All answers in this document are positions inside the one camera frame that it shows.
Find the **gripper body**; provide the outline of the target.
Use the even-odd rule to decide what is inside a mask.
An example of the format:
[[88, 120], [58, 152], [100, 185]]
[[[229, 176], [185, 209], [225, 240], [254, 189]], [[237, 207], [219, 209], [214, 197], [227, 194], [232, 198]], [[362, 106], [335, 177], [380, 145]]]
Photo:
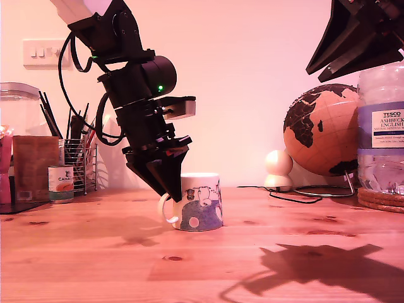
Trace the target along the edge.
[[192, 100], [140, 100], [116, 109], [117, 122], [135, 153], [164, 154], [187, 150], [190, 136], [176, 137], [166, 119], [191, 116]]

